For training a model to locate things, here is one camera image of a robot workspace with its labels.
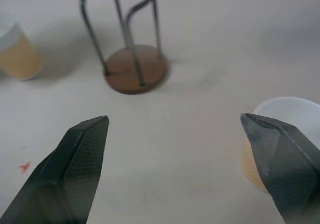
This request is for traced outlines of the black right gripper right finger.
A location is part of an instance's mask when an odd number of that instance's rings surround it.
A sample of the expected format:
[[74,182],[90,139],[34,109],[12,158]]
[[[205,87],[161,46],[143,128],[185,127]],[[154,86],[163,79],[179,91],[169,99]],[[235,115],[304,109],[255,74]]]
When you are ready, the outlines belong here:
[[285,223],[319,223],[319,149],[295,126],[243,113],[258,174]]

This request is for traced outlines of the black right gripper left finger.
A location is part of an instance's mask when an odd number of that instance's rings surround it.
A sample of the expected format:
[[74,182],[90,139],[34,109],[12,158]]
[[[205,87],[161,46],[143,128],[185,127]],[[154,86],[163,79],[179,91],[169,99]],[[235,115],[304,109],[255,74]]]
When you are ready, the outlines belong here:
[[86,223],[101,176],[109,118],[70,128],[31,173],[1,223]]

